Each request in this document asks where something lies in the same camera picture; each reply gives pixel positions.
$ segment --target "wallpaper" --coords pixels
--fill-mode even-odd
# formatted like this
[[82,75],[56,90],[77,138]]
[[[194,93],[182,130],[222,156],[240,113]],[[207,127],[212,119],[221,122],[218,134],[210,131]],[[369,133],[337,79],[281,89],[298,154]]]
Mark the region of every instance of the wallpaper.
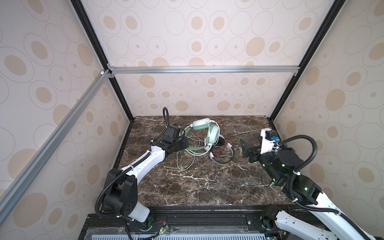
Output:
[[112,66],[297,65],[333,0],[83,0]]
[[77,240],[128,128],[109,81],[0,228],[0,239]]
[[[370,234],[384,237],[384,1],[350,1],[275,125],[283,139],[314,137],[303,169]],[[292,145],[306,159],[311,146]]]
[[100,68],[66,0],[0,1],[0,196]]
[[117,74],[136,116],[270,116],[293,73]]

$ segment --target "white headphones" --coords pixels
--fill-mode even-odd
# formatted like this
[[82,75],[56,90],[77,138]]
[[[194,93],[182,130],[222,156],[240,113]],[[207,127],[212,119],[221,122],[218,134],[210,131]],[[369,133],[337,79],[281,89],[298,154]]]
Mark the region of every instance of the white headphones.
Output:
[[211,149],[212,146],[218,142],[218,138],[220,135],[220,127],[217,124],[217,122],[209,118],[196,120],[191,125],[187,126],[184,129],[185,136],[189,133],[191,128],[193,128],[194,130],[203,130],[208,128],[207,136],[204,139],[204,142],[206,143],[206,145],[201,147],[188,147],[187,150],[196,151],[196,150],[204,149],[206,146],[209,146],[209,149]]

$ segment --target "marble surface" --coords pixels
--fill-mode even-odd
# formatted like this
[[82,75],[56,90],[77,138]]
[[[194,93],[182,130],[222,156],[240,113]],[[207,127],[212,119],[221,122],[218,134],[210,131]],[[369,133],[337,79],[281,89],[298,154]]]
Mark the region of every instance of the marble surface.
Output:
[[[170,116],[170,124],[186,127],[194,120],[205,116]],[[234,144],[235,157],[225,166],[220,166],[206,154],[196,157],[192,166],[182,171],[177,168],[176,153],[154,167],[138,185],[139,201],[147,206],[166,205],[264,205],[290,204],[281,192],[281,187],[264,186],[271,179],[260,164],[242,158],[240,138],[257,144],[260,130],[269,127],[263,116],[209,116],[217,119],[225,137]],[[157,137],[165,127],[162,116],[136,117],[128,139],[120,168],[130,164],[147,150],[147,143]],[[204,136],[204,130],[197,131]],[[178,155],[179,167],[188,167],[194,157],[185,151]]]

